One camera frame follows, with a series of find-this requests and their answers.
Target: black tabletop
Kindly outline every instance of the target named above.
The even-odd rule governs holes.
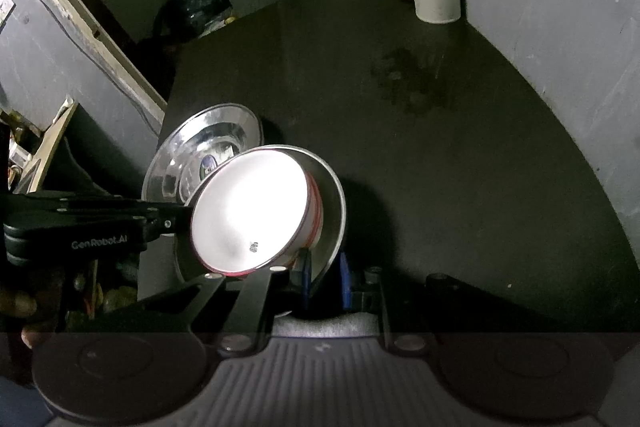
[[[467,22],[423,23],[399,0],[284,0],[184,48],[161,138],[221,102],[335,169],[353,264],[635,327],[638,266],[594,172]]]

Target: metal plate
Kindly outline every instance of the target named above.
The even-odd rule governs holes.
[[[146,171],[142,199],[184,203],[220,164],[263,140],[260,120],[244,105],[222,103],[200,111],[159,147]]]

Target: wall switch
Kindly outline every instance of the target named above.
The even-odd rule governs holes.
[[[0,0],[0,28],[14,7],[15,3],[12,0]]]

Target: stainless steel bowl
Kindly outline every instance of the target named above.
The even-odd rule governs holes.
[[[146,170],[142,199],[185,203],[220,164],[263,140],[260,120],[244,105],[222,103],[200,111],[156,152]]]
[[[265,145],[259,149],[276,150],[290,155],[313,176],[318,185],[324,215],[320,237],[311,250],[311,293],[313,294],[337,257],[344,238],[347,208],[342,185],[333,169],[312,152],[292,145]],[[198,191],[192,196],[192,201],[196,201],[197,197]],[[176,239],[175,259],[178,277],[191,280],[206,273],[207,269],[193,253],[189,234],[178,234]]]

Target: electrical cord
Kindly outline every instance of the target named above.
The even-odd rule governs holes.
[[[138,114],[140,115],[140,117],[142,118],[142,120],[145,122],[146,126],[149,127],[149,129],[151,130],[151,132],[154,134],[154,136],[158,137],[159,133],[155,130],[155,128],[153,127],[153,125],[151,124],[151,122],[149,121],[149,119],[146,117],[145,114],[145,110],[144,108],[140,105],[140,103],[135,100],[128,92],[126,92],[122,86],[120,85],[120,83],[117,81],[116,78],[113,78],[111,76],[111,73],[105,68],[103,67],[97,60],[95,60],[89,53],[87,53],[87,51],[85,51],[82,46],[80,46],[80,44],[78,44],[76,42],[76,40],[69,34],[69,32],[66,30],[66,28],[64,27],[63,23],[60,22],[60,20],[58,19],[58,17],[56,16],[56,14],[54,13],[54,11],[49,7],[49,5],[47,5],[47,3],[45,3],[43,0],[38,0],[47,10],[47,12],[49,12],[49,14],[53,17],[53,20],[55,20],[56,24],[60,27],[60,29],[62,30],[62,32],[66,35],[66,37],[74,44],[74,46],[76,48],[78,48],[78,51],[81,52],[82,55],[84,55],[86,58],[88,58],[96,68],[98,68],[100,71],[102,71],[102,73],[105,74],[105,76],[110,80],[111,84],[113,84],[113,86],[119,91],[121,92],[126,98],[127,100],[129,100],[129,102],[131,102],[131,104],[133,105],[133,107],[135,108],[135,110],[138,112]]]

